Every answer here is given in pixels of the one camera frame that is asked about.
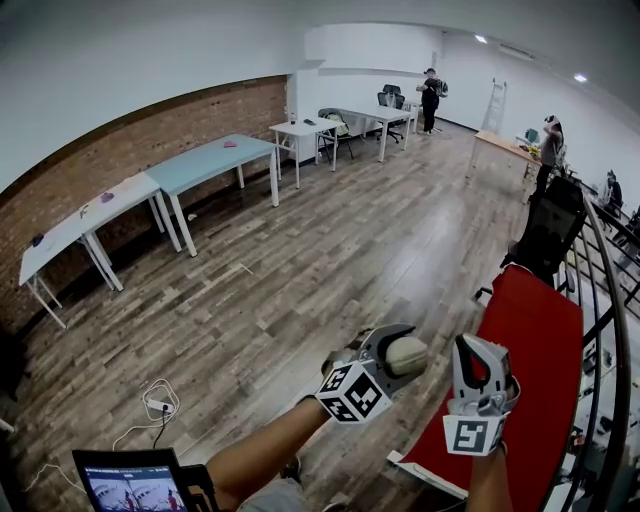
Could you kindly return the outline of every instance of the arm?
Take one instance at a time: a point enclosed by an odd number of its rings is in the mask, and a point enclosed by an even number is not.
[[[228,446],[207,462],[223,510],[235,510],[264,487],[329,419],[316,399],[305,399],[249,437]]]
[[[467,512],[513,512],[504,450],[496,448],[486,457],[474,457]]]

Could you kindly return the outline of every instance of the white wall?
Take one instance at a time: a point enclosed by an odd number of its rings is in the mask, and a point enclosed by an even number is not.
[[[513,138],[527,128],[542,133],[544,117],[561,121],[567,158],[586,183],[601,183],[614,169],[622,186],[624,210],[640,202],[640,135],[616,119],[606,101],[582,92],[548,70],[498,52],[470,35],[445,35],[439,75],[449,97],[437,115],[479,129],[491,97],[492,79],[506,81],[502,135]]]
[[[0,45],[0,192],[114,118],[239,80],[293,73],[291,0],[39,0]]]
[[[436,65],[442,53],[439,29],[384,23],[325,25],[305,37],[307,65],[296,73],[298,117],[315,116],[322,108],[378,104],[385,84],[400,86],[407,99],[417,100],[423,71]],[[346,116],[350,132],[365,126]],[[313,141],[302,144],[302,158],[313,156]]]

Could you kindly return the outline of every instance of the shorts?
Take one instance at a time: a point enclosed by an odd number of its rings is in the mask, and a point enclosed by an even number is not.
[[[310,512],[302,487],[292,478],[276,479],[245,501],[239,512]]]

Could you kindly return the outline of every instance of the baseboard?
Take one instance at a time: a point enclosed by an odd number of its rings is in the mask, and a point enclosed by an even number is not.
[[[471,126],[467,126],[467,125],[464,125],[464,124],[456,123],[455,121],[450,121],[449,119],[445,119],[444,117],[436,116],[436,119],[440,119],[440,121],[444,121],[444,122],[449,123],[449,124],[455,124],[456,126],[459,126],[460,128],[466,128],[467,130],[471,130],[474,133],[478,133],[480,131],[480,130],[476,130],[475,128],[471,128]]]

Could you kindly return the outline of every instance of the chair backrest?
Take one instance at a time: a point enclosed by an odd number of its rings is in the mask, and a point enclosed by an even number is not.
[[[393,94],[388,92],[378,93],[378,104],[383,107],[391,107],[402,109],[405,97],[402,94]]]
[[[382,92],[385,94],[387,93],[395,94],[396,96],[398,94],[402,94],[402,90],[400,89],[400,87],[398,87],[397,85],[391,85],[391,84],[386,84],[382,88]]]
[[[338,121],[339,123],[344,123],[344,126],[338,128],[338,137],[344,137],[345,135],[349,134],[349,125],[345,123],[344,118],[342,117],[342,113],[339,110],[333,108],[323,108],[318,111],[318,117],[331,119],[333,121]]]
[[[582,189],[574,180],[557,176],[543,197],[531,204],[514,263],[545,282],[560,268],[586,218]]]

